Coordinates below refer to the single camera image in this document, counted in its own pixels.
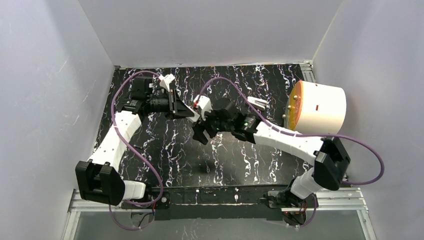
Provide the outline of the slim white remote control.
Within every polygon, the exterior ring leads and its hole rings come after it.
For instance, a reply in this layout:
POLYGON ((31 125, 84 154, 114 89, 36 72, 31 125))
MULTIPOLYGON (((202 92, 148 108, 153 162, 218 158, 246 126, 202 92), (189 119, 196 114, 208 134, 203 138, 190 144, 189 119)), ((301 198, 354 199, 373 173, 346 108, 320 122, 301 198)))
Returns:
POLYGON ((188 116, 187 119, 192 122, 195 123, 199 120, 199 118, 201 118, 201 115, 198 114, 193 108, 189 107, 189 110, 191 111, 191 113, 193 114, 193 116, 188 116))

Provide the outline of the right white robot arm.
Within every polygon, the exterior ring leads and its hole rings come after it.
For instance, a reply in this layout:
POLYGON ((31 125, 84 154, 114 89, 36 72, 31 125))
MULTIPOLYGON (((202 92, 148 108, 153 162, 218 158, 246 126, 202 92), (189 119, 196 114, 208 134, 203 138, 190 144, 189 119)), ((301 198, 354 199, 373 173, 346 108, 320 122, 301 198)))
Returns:
POLYGON ((306 161, 311 169, 295 177, 288 187, 270 200, 300 202, 321 189, 337 191, 350 164, 350 158, 337 137, 305 137, 298 132, 283 133, 283 128, 267 124, 258 116, 242 113, 231 101, 213 109, 210 103, 196 104, 200 117, 193 125, 193 139, 207 144, 218 133, 231 133, 236 139, 269 146, 306 161))

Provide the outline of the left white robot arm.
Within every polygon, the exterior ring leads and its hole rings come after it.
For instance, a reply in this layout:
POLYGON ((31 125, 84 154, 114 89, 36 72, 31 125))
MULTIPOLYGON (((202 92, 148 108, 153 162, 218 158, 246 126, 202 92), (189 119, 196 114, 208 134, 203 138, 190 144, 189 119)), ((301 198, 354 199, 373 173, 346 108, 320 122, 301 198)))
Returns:
POLYGON ((114 120, 105 138, 86 161, 79 161, 75 174, 80 196, 84 200, 119 205, 123 201, 146 199, 147 185, 123 180, 118 173, 130 140, 151 113, 165 113, 171 119, 195 122, 199 115, 182 102, 173 82, 173 74, 160 75, 158 87, 148 76, 134 78, 131 89, 112 111, 114 120))

